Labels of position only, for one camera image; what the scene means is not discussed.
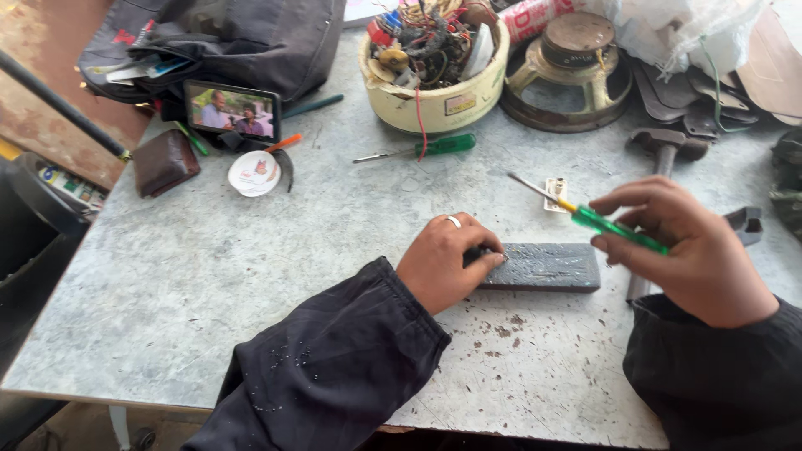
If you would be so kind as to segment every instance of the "hammer head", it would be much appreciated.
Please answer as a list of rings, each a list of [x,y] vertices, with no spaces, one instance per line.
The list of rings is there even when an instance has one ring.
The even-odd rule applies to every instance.
[[[653,153],[657,153],[664,145],[673,145],[677,148],[678,156],[691,161],[701,159],[710,148],[710,141],[689,138],[685,133],[664,128],[638,128],[627,142],[631,143],[638,143],[647,152]]]

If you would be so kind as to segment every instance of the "tester screwdriver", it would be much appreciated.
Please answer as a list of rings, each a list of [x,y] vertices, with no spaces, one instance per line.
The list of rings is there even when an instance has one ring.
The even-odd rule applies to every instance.
[[[515,173],[507,173],[507,175],[514,181],[521,183],[523,186],[526,186],[535,193],[538,193],[560,207],[567,209],[569,212],[571,212],[571,221],[576,222],[580,226],[589,227],[590,229],[596,230],[600,234],[621,235],[631,242],[651,249],[654,252],[668,254],[668,248],[660,244],[657,240],[647,237],[646,235],[639,234],[626,225],[616,224],[608,219],[605,219],[602,215],[596,213],[590,207],[584,205],[576,206],[571,204],[562,197],[555,196],[541,187],[520,178]]]
[[[467,135],[449,136],[448,138],[442,138],[433,143],[429,143],[426,146],[426,156],[439,155],[440,153],[463,152],[464,150],[472,149],[475,145],[476,136],[473,136],[473,133],[469,133]],[[420,156],[422,151],[423,143],[418,143],[415,144],[415,148],[411,148],[409,150],[366,156],[364,158],[357,158],[353,162],[364,163],[365,161],[381,160],[382,158],[388,158],[389,156],[408,155],[410,153]]]

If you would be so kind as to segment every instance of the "black bag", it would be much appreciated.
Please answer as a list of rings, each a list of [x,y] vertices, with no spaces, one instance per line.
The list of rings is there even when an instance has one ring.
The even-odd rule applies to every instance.
[[[117,0],[78,67],[97,95],[130,104],[180,101],[185,79],[278,93],[291,101],[326,82],[346,0]],[[93,67],[180,56],[161,77],[109,83]]]

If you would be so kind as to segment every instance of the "black sleeve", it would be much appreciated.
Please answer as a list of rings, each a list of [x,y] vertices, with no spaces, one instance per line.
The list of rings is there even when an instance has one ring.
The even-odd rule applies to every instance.
[[[415,395],[450,337],[382,257],[234,348],[183,451],[351,451]]]
[[[672,449],[802,449],[802,311],[715,329],[665,295],[636,300],[624,373]]]

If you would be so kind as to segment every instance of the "table leg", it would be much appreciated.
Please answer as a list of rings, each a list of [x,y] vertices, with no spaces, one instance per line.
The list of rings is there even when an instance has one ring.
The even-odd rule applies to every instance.
[[[110,405],[108,406],[108,415],[111,417],[114,436],[117,438],[117,443],[119,443],[119,451],[129,451],[131,449],[131,439],[128,438],[128,419],[125,407]]]

